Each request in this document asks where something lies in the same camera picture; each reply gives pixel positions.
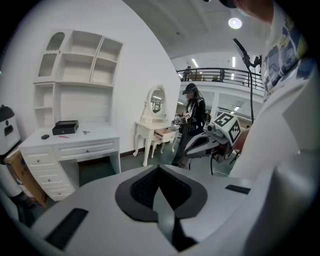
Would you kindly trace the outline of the white desk drawer unit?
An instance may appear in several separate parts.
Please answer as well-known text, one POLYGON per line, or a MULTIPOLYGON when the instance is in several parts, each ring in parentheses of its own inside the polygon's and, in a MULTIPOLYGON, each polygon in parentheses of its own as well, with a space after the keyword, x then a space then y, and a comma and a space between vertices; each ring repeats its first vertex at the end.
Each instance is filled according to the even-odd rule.
POLYGON ((121 173, 119 138, 76 140, 29 137, 19 150, 32 176, 53 201, 61 201, 80 188, 78 162, 109 157, 121 173))

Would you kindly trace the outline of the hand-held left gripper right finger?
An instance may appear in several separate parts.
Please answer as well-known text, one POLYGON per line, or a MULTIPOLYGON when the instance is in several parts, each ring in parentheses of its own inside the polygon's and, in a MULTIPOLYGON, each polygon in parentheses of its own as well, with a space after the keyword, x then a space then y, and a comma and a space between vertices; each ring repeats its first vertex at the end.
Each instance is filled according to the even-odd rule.
POLYGON ((243 203, 247 179, 158 167, 158 235, 164 242, 203 242, 243 203))

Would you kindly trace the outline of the black box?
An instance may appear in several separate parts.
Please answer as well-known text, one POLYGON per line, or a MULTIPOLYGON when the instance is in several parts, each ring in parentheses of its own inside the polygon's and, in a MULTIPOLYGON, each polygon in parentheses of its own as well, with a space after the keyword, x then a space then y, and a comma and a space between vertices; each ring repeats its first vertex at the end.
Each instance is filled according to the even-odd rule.
POLYGON ((78 120, 60 120, 55 124, 54 128, 52 129, 52 134, 54 136, 75 134, 78 127, 78 120))

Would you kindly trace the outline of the round ceiling lamp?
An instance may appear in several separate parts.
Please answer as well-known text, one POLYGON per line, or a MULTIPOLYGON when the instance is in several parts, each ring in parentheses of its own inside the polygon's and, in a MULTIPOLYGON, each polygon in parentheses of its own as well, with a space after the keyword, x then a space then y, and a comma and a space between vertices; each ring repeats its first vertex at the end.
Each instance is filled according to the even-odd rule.
POLYGON ((242 27, 242 21, 237 17, 232 17, 228 20, 228 25, 235 30, 238 30, 242 27))

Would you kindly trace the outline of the person's white printed shirt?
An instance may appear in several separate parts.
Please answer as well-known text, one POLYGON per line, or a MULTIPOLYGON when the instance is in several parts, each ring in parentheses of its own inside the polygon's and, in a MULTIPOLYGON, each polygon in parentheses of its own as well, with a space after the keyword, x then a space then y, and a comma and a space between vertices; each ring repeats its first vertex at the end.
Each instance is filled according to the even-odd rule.
POLYGON ((229 173, 254 181, 298 152, 320 150, 320 69, 302 32, 275 0, 232 3, 270 26, 262 55, 262 107, 229 173))

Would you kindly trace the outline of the white vanity table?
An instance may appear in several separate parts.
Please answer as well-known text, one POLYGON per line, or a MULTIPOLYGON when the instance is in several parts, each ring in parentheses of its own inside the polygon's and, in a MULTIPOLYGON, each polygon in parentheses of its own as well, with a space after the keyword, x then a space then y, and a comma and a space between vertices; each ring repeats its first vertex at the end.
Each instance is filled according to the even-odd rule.
POLYGON ((162 84, 152 87, 144 101, 144 109, 140 120, 136 123, 133 156, 139 152, 139 141, 144 139, 143 166, 147 166, 148 157, 154 156, 158 145, 163 153, 167 143, 174 144, 177 139, 178 125, 167 119, 166 92, 162 84))

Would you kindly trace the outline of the white black-topped appliance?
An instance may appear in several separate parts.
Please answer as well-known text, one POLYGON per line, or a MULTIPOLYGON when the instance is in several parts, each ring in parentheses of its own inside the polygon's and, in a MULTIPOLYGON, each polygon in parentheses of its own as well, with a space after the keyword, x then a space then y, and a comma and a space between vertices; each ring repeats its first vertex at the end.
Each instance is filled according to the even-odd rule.
POLYGON ((9 197, 18 196, 22 190, 10 173, 5 158, 21 143, 14 111, 0 106, 0 189, 9 197))

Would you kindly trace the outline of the white table top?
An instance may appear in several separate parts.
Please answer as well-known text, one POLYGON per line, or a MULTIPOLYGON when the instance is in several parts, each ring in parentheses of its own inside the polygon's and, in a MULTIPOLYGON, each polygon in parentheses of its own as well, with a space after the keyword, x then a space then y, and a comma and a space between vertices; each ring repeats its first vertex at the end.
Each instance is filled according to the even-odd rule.
POLYGON ((53 135, 53 127, 43 127, 36 130, 20 145, 19 149, 37 148, 37 147, 48 147, 62 144, 74 144, 74 143, 85 143, 94 141, 103 141, 111 139, 119 139, 120 136, 116 130, 110 126, 107 122, 82 122, 79 123, 79 127, 76 133, 65 134, 69 138, 60 138, 60 135, 53 135), (41 139, 41 136, 49 135, 48 139, 41 139))

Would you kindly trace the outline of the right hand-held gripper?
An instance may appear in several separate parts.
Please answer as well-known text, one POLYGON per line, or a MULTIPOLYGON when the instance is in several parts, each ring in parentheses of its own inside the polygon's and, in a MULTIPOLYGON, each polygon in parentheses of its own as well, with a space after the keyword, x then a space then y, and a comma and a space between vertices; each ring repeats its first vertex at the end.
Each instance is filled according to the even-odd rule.
MULTIPOLYGON (((219 163, 221 160, 225 160, 232 153, 235 143, 242 133, 238 118, 231 114, 223 112, 212 121, 212 124, 217 130, 220 130, 223 134, 222 139, 226 139, 226 142, 219 142, 219 150, 214 159, 219 163)), ((185 148, 185 155, 189 159, 202 158, 209 156, 213 148, 213 138, 206 134, 201 133, 194 136, 187 144, 185 148)))

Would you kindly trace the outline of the black balcony railing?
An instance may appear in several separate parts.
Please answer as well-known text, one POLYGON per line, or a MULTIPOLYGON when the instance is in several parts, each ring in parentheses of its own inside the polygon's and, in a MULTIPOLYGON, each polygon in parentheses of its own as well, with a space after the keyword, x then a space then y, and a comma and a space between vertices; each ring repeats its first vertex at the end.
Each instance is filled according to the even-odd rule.
POLYGON ((247 88, 252 85, 255 90, 261 92, 265 90, 262 76, 252 71, 223 67, 192 68, 191 70, 189 82, 217 82, 247 88))

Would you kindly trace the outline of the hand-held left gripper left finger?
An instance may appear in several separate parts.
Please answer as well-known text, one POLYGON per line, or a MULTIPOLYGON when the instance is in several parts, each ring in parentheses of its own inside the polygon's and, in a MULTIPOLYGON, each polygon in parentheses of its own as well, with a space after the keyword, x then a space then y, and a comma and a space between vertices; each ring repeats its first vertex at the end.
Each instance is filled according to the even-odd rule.
POLYGON ((31 230, 45 239, 75 209, 88 213, 64 249, 71 256, 173 256, 176 249, 155 222, 132 220, 115 192, 123 181, 147 170, 139 167, 89 182, 42 214, 31 230))

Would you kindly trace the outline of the person's right forearm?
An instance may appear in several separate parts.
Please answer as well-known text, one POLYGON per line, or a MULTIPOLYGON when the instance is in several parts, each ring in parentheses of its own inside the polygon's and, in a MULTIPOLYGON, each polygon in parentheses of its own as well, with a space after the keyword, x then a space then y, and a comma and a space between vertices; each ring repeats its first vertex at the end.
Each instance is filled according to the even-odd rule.
POLYGON ((247 128, 244 128, 241 130, 241 133, 240 133, 238 139, 236 140, 236 142, 234 143, 234 145, 232 147, 233 150, 241 151, 243 149, 249 131, 250 131, 250 127, 247 127, 247 128))

